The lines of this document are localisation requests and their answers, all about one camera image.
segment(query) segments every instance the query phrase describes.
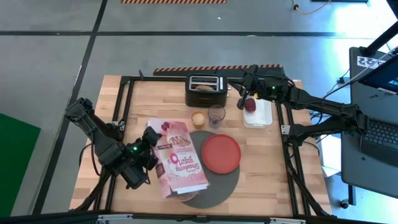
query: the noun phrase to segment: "warning tape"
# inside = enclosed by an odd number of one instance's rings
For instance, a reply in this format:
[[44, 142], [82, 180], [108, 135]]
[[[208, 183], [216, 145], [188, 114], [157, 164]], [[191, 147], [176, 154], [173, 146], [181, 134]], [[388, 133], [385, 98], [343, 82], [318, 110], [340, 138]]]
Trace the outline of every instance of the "warning tape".
[[[251, 65], [232, 65], [232, 66], [207, 66], [207, 67], [182, 67], [182, 68], [156, 68], [154, 72], [181, 72], [181, 71], [200, 71], [200, 70], [226, 70], [250, 68]], [[259, 65], [259, 68], [282, 68], [282, 65]]]
[[226, 4], [227, 0], [120, 0], [123, 4]]

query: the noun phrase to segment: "gray floor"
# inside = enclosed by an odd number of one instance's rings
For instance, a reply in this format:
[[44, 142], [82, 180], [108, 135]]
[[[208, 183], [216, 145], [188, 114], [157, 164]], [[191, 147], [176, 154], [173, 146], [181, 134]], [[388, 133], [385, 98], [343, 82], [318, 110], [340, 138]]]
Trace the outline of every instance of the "gray floor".
[[[300, 0], [304, 11], [321, 3]], [[0, 0], [0, 30], [92, 30], [101, 1]], [[386, 2], [336, 2], [310, 16], [291, 11], [291, 0], [229, 0], [226, 5], [120, 5], [109, 0], [102, 31], [338, 32], [332, 37], [97, 37], [79, 96], [96, 103], [103, 75], [150, 75], [157, 67], [280, 63], [310, 94], [323, 96], [347, 71], [348, 49], [368, 45], [396, 18]], [[70, 96], [88, 37], [0, 36], [0, 112], [42, 128], [14, 206], [27, 214]], [[389, 46], [396, 46], [392, 40]], [[349, 102], [343, 89], [330, 99]], [[70, 126], [43, 211], [68, 210], [86, 137]], [[340, 218], [398, 222], [398, 200], [358, 190], [346, 210], [340, 176], [326, 179], [333, 213]]]

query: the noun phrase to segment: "monitor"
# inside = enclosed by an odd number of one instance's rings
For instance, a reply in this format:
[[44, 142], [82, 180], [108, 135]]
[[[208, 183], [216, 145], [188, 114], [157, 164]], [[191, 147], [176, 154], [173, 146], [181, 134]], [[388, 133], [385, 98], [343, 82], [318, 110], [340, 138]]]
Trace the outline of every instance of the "monitor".
[[390, 58], [359, 80], [360, 83], [379, 90], [398, 93], [398, 55]]

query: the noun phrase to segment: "black floor stripe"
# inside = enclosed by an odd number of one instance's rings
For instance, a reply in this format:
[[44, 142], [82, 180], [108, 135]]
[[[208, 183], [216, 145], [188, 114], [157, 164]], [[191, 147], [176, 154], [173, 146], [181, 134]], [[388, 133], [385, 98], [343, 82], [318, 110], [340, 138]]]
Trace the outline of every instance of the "black floor stripe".
[[[104, 14], [107, 2], [108, 2], [108, 0], [102, 0], [101, 7], [99, 8], [99, 12], [97, 15], [97, 19], [95, 20], [93, 33], [97, 32], [98, 29], [100, 28], [100, 24], [101, 24], [101, 21], [103, 18], [103, 14]], [[78, 76], [76, 78], [75, 86], [73, 87], [72, 93], [71, 93], [69, 101], [68, 101], [68, 105], [70, 103], [76, 101], [76, 99], [77, 99], [81, 84], [83, 83], [83, 78], [85, 76], [88, 61], [90, 60], [91, 52], [93, 51], [95, 39], [96, 39], [96, 35], [90, 36], [90, 39], [88, 41], [88, 45], [86, 48], [86, 52], [83, 56], [83, 60], [81, 61], [81, 67], [80, 67]], [[55, 140], [55, 144], [54, 144], [53, 152], [51, 154], [49, 166], [47, 167], [47, 170], [45, 172], [44, 179], [43, 179], [42, 185], [40, 186], [39, 194], [37, 196], [36, 203], [34, 205], [34, 209], [32, 212], [33, 215], [38, 215], [42, 212], [45, 198], [49, 191], [51, 180], [54, 175], [55, 168], [56, 168], [57, 162], [58, 162], [58, 158], [61, 153], [62, 145], [65, 140], [65, 136], [67, 135], [68, 126], [69, 126], [69, 121], [66, 120], [65, 118], [63, 118], [61, 121], [60, 129], [58, 130], [57, 139]]]
[[0, 35], [25, 36], [257, 36], [257, 37], [336, 37], [344, 39], [376, 39], [378, 37], [346, 34], [344, 32], [250, 32], [250, 31], [0, 31]]
[[92, 31], [34, 31], [34, 30], [10, 30], [0, 31], [0, 35], [31, 35], [31, 36], [81, 36], [81, 35], [93, 35]]

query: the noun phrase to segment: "toaster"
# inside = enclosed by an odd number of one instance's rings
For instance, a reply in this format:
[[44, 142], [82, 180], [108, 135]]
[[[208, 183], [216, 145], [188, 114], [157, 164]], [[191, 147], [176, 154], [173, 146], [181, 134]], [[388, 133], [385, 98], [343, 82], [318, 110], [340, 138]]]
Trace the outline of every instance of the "toaster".
[[194, 107], [211, 107], [226, 104], [227, 77], [191, 74], [185, 80], [185, 104]]

